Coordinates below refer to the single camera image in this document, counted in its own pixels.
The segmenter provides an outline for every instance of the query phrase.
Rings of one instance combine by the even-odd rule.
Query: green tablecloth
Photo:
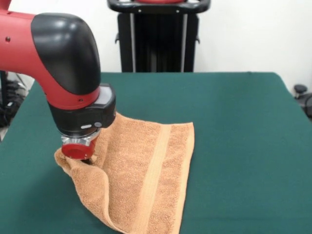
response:
[[[312,232],[311,123],[271,73],[103,74],[117,110],[193,121],[182,234]],[[115,233],[86,210],[53,158],[60,146],[35,84],[0,145],[0,233]]]

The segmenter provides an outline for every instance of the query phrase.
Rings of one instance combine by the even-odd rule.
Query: black stand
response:
[[[0,71],[1,80],[1,97],[2,97],[2,108],[4,109],[8,104],[7,100],[7,73],[5,71]]]
[[[109,0],[118,16],[122,72],[193,72],[198,33],[198,3],[148,4]]]

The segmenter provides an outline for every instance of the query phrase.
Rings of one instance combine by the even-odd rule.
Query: terry cloth towel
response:
[[[124,234],[179,233],[193,123],[159,124],[117,113],[102,129],[90,165],[55,153],[82,204]]]

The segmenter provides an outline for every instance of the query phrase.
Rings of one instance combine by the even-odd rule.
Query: white wall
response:
[[[96,37],[102,71],[120,72],[117,13],[106,0],[12,0],[10,10],[82,17]],[[289,89],[312,89],[312,0],[212,0],[199,16],[196,72],[273,71]]]

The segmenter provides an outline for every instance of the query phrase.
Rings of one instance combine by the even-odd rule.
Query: black knob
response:
[[[308,88],[305,85],[297,84],[297,85],[294,86],[294,90],[298,94],[303,94],[303,93],[305,93],[308,90]]]

